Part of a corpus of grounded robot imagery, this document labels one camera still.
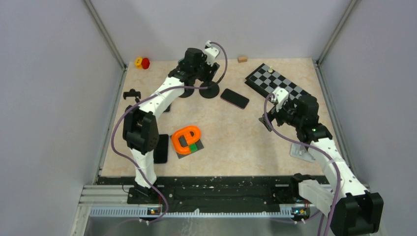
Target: chess board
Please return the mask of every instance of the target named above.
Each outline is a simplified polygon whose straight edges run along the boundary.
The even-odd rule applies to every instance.
[[[301,95],[309,94],[275,70],[272,73],[269,73],[268,70],[269,66],[263,63],[246,77],[245,84],[249,85],[263,97],[267,97],[276,87],[281,87],[288,91],[292,100],[298,99]]]

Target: wooden table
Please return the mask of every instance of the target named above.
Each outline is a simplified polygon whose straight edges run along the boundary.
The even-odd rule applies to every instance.
[[[214,81],[224,69],[224,60]],[[242,110],[220,99],[205,99],[198,91],[188,98],[177,98],[171,104],[171,112],[164,113],[158,119],[160,134],[172,135],[175,131],[195,125],[200,128],[204,149],[179,159],[173,145],[169,143],[168,162],[155,165],[157,176],[280,176],[294,173],[321,175],[317,163],[306,162],[289,155],[290,143],[282,140],[258,121],[263,114],[265,98],[244,84],[245,77],[259,65],[265,63],[287,77],[304,90],[315,96],[320,105],[320,122],[334,134],[328,110],[319,85],[311,58],[299,59],[249,59],[238,63],[229,60],[225,78],[220,83],[220,94],[229,88],[250,99]],[[130,63],[123,91],[135,89],[148,97],[165,80],[169,71],[175,68],[177,61],[151,61],[148,70],[137,69]],[[120,99],[116,120],[128,105],[134,104],[133,98]],[[115,138],[116,148],[131,156],[129,148],[121,135],[122,126]],[[283,125],[277,128],[287,137],[297,139],[293,127]],[[101,176],[134,176],[133,164],[117,156],[109,147]]]

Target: red object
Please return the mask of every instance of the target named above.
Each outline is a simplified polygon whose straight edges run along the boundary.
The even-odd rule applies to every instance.
[[[141,65],[143,69],[148,69],[150,65],[149,58],[143,58]]]

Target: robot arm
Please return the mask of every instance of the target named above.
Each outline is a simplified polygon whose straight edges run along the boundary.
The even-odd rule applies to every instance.
[[[337,175],[333,162],[340,171],[341,183],[331,229],[335,235],[361,235],[378,231],[382,215],[383,200],[378,193],[369,193],[346,164],[336,148],[332,135],[328,129],[318,122],[319,104],[311,95],[303,95],[295,100],[288,99],[288,92],[283,88],[276,88],[271,102],[275,106],[262,116],[260,121],[271,129],[265,119],[272,122],[277,120],[278,126],[284,123],[296,128],[300,142],[310,144],[326,152],[329,160],[321,152],[309,148],[308,152],[320,164],[324,175],[333,191],[336,191]],[[328,216],[334,194],[325,190],[309,175],[295,174],[292,178],[292,194],[295,198],[306,199],[314,204],[318,210]]]
[[[153,167],[153,150],[159,140],[156,121],[177,97],[188,97],[194,89],[173,88],[164,93],[161,91],[172,87],[194,86],[197,79],[206,84],[214,84],[212,79],[219,68],[215,59],[219,53],[220,51],[213,47],[210,41],[206,43],[204,51],[188,48],[184,58],[179,60],[178,66],[168,74],[163,84],[152,94],[157,96],[143,102],[126,115],[123,123],[123,139],[126,140],[133,159],[150,183],[156,181]],[[136,187],[144,194],[150,189],[138,169],[136,169],[135,182]]]

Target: wooden block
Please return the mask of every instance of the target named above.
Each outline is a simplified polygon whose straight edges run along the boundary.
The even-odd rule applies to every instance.
[[[242,63],[242,62],[247,62],[247,56],[241,56],[241,57],[238,57],[238,62],[239,62],[239,63]]]

